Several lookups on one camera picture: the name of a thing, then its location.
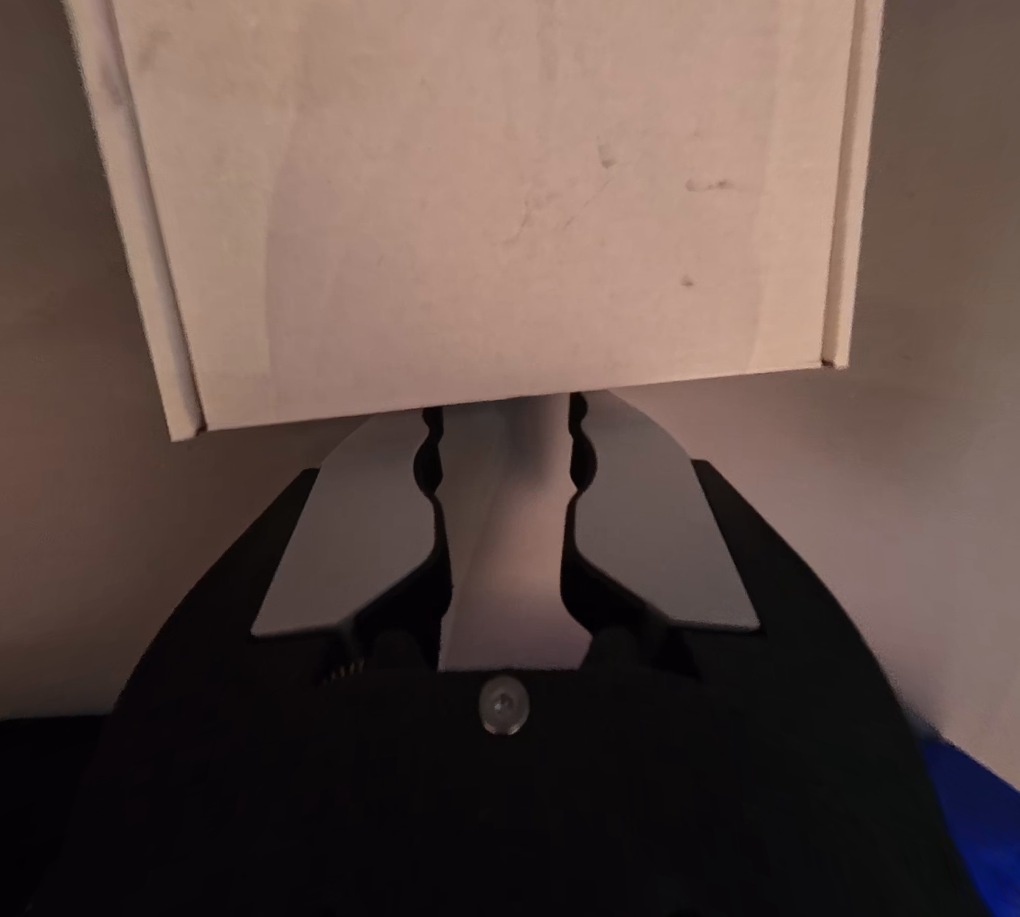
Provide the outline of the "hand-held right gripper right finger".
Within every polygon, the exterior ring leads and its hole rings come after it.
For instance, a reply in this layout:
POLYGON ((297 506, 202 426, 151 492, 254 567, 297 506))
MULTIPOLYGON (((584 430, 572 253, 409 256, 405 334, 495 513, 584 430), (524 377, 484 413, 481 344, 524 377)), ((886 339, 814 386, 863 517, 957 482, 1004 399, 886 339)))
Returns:
POLYGON ((682 445, 609 392, 570 396, 560 592, 590 635, 622 629, 642 655, 683 655, 688 631, 761 623, 682 445))

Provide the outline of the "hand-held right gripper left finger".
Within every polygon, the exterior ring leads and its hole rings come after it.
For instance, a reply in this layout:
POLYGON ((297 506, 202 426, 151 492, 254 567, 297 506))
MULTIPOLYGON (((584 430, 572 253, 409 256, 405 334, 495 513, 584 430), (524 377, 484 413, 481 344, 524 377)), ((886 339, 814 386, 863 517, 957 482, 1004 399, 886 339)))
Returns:
POLYGON ((323 633, 346 661, 388 631, 437 664, 452 602, 440 408, 372 418, 317 471, 251 627, 257 639, 323 633))

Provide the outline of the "white cardboard mailer box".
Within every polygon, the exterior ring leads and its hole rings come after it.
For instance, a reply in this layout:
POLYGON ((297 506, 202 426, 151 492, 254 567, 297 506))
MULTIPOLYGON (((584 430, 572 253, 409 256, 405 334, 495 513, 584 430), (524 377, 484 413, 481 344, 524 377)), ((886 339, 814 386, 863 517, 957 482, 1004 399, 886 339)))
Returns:
POLYGON ((845 367, 883 0, 63 0, 172 439, 845 367))

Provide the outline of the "blue plastic bin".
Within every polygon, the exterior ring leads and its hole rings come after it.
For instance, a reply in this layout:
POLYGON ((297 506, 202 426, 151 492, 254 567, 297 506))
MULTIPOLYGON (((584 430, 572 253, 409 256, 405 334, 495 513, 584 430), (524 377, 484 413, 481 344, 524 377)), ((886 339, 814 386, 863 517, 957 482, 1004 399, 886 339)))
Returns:
POLYGON ((950 836, 988 911, 1019 914, 1019 793, 923 719, 911 729, 937 792, 950 836))

